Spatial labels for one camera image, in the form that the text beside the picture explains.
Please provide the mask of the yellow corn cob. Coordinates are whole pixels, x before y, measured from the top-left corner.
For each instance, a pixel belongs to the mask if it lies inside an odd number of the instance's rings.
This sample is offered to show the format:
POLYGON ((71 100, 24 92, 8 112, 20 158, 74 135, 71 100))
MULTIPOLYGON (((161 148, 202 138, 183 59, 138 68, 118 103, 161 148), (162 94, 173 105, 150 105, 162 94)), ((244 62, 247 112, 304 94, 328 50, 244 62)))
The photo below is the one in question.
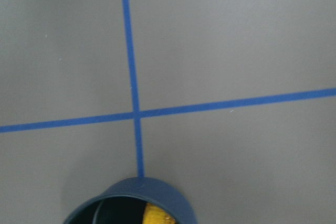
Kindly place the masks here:
POLYGON ((162 208, 149 202, 146 204, 142 224, 175 224, 175 223, 176 220, 162 208))

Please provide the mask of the dark blue saucepan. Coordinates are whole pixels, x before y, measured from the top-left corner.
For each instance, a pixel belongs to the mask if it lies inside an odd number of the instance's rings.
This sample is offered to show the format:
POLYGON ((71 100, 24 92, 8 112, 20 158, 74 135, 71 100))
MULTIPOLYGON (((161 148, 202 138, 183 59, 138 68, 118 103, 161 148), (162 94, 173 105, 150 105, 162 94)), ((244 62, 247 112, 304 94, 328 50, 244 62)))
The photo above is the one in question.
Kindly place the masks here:
POLYGON ((150 177, 132 177, 110 186, 77 207, 64 223, 142 223, 153 204, 176 223, 198 223, 188 200, 171 185, 150 177))

